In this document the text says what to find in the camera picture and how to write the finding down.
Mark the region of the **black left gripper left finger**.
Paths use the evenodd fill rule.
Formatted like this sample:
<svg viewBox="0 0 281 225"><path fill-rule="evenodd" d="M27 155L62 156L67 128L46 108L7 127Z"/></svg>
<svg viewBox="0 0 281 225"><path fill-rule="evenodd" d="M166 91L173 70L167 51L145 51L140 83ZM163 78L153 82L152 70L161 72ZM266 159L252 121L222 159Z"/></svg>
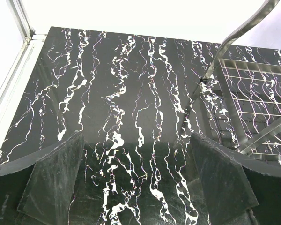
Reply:
<svg viewBox="0 0 281 225"><path fill-rule="evenodd" d="M84 147L76 132L0 165L0 225L66 225Z"/></svg>

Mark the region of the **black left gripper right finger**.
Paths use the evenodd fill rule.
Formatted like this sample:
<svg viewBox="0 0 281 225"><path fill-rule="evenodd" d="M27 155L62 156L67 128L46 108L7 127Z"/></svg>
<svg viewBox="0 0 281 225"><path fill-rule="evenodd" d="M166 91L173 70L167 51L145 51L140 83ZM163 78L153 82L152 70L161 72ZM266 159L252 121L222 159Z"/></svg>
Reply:
<svg viewBox="0 0 281 225"><path fill-rule="evenodd" d="M210 222L213 225L281 225L281 168L190 137Z"/></svg>

